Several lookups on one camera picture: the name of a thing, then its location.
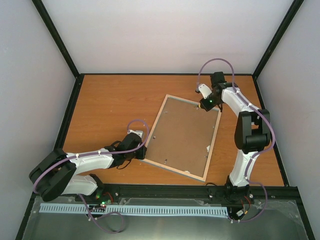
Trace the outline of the blue wooden picture frame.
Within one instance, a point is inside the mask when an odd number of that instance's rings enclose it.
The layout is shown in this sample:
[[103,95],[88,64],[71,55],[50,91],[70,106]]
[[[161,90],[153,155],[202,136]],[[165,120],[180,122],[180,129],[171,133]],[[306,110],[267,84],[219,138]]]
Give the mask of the blue wooden picture frame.
[[167,94],[149,133],[144,162],[206,181],[221,112]]

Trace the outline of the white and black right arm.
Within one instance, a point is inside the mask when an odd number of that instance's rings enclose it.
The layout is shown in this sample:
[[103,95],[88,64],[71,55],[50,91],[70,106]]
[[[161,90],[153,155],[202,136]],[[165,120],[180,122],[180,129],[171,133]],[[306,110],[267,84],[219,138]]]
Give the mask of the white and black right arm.
[[199,107],[208,112],[214,107],[222,110],[223,104],[226,104],[237,116],[234,133],[237,156],[225,183],[226,201],[236,203],[249,196],[249,179],[253,165],[270,143],[270,113],[252,104],[235,83],[225,80],[223,72],[213,73],[210,82],[211,87],[204,83],[197,87],[202,94]]

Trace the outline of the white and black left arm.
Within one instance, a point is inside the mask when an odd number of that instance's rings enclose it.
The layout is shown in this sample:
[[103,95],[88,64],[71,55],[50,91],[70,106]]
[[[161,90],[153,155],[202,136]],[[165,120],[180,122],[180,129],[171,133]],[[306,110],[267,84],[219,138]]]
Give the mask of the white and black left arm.
[[147,147],[143,142],[144,133],[129,130],[122,141],[115,141],[96,151],[66,153],[54,149],[29,174],[34,192],[44,202],[50,202],[61,195],[81,194],[92,201],[99,201],[104,195],[104,184],[92,170],[123,169],[125,162],[143,160]]

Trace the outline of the black enclosure frame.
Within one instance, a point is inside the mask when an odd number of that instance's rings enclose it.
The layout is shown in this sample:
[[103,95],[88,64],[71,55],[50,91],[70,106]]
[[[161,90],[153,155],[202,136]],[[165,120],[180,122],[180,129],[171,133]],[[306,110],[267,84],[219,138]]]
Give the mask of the black enclosure frame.
[[[279,25],[274,36],[272,37],[272,40],[270,41],[267,49],[265,50],[257,67],[255,68],[254,72],[252,74],[251,73],[248,73],[248,74],[247,73],[235,73],[235,76],[251,76],[252,77],[255,91],[256,91],[257,97],[259,99],[259,103],[263,109],[265,108],[265,104],[264,104],[264,101],[263,101],[263,98],[261,95],[261,91],[258,86],[258,80],[257,80],[258,76],[261,74],[262,70],[266,66],[272,53],[276,49],[278,43],[280,42],[281,38],[285,34],[286,30],[288,29],[290,23],[294,19],[295,15],[297,14],[297,12],[300,9],[303,2],[304,2],[304,0],[293,0],[292,1],[283,20],[281,21],[281,24]],[[155,75],[155,76],[162,76],[162,75],[164,75],[164,76],[175,76],[175,75],[177,75],[177,76],[196,76],[196,75],[198,75],[198,73],[193,73],[193,72],[192,73],[79,73],[79,71],[77,70],[76,65],[74,64],[60,34],[58,33],[57,28],[56,28],[54,22],[52,21],[43,1],[42,0],[32,0],[32,3],[35,6],[37,12],[39,13],[42,21],[46,25],[46,28],[50,32],[51,37],[53,38],[58,49],[60,50],[63,58],[65,59],[68,67],[70,68],[73,76],[75,77],[74,86],[72,88],[72,92],[71,92],[71,95],[70,95],[70,98],[69,98],[64,116],[63,116],[63,120],[62,120],[60,129],[59,129],[59,132],[57,135],[57,139],[55,141],[54,148],[63,147],[63,145],[65,143],[67,131],[68,131],[70,123],[71,123],[71,119],[72,119],[72,116],[73,116],[73,113],[74,113],[74,110],[76,107],[76,103],[78,100],[78,96],[79,96],[85,75],[147,75],[147,76],[151,76],[151,75]],[[290,186],[290,184],[289,184],[289,180],[288,180],[288,177],[287,177],[284,165],[283,165],[282,158],[280,156],[280,152],[279,152],[279,148],[278,148],[277,143],[275,143],[273,150],[274,150],[274,153],[276,156],[277,164],[278,164],[278,167],[280,170],[282,181],[284,183],[284,187],[275,187],[275,186],[271,187],[270,186],[267,188],[271,189],[272,191],[273,190],[278,191],[277,193],[279,193],[279,194],[284,194],[285,191],[287,191],[288,193],[291,194],[287,197],[293,197],[294,190],[296,192],[298,192],[298,188]],[[23,236],[25,235],[27,223],[28,223],[30,215],[32,213],[31,207],[33,206],[33,204],[35,202],[35,198],[36,198],[36,194],[32,193],[30,200],[29,200],[29,203],[28,203],[28,206],[26,208],[24,217],[22,219],[21,225],[19,227],[18,233],[16,235],[16,238],[15,238],[16,240],[22,240]],[[303,228],[306,231],[306,235],[307,235],[308,239],[315,240],[315,236],[314,236],[313,230],[311,228],[309,219],[307,217],[307,213],[306,213],[306,210],[305,210],[304,205],[302,203],[301,197],[299,197],[299,200],[300,200],[300,203],[298,203],[298,210],[299,210],[300,216],[302,217]]]

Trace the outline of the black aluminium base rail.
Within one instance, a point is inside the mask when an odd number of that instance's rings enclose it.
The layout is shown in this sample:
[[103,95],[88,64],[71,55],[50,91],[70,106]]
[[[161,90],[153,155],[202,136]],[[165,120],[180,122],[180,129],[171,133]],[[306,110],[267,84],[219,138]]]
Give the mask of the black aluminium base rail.
[[[251,202],[263,202],[265,194],[267,200],[294,200],[298,203],[301,196],[297,187],[267,186],[264,192],[261,186],[249,187],[247,195],[253,195]],[[214,185],[142,185],[142,184],[105,184],[104,191],[99,195],[84,196],[88,203],[112,201],[119,204],[123,199],[173,199],[173,200],[197,200],[208,204],[222,206],[240,205],[241,201],[248,202],[249,196],[239,193],[235,196],[227,196],[224,186]]]

